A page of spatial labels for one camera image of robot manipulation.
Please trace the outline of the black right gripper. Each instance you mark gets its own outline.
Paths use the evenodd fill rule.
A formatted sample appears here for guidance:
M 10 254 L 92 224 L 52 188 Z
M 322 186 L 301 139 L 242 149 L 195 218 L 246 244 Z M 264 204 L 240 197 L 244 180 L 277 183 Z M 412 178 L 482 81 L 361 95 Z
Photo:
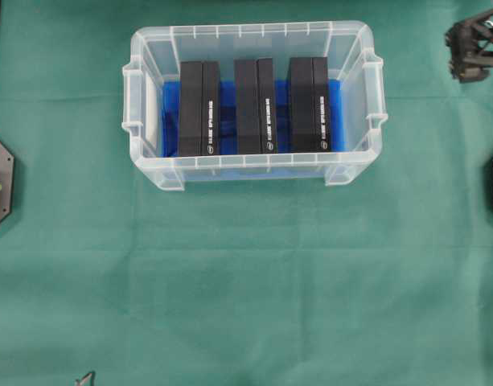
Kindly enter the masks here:
M 459 83 L 485 80 L 493 68 L 493 8 L 456 22 L 445 33 L 448 69 Z

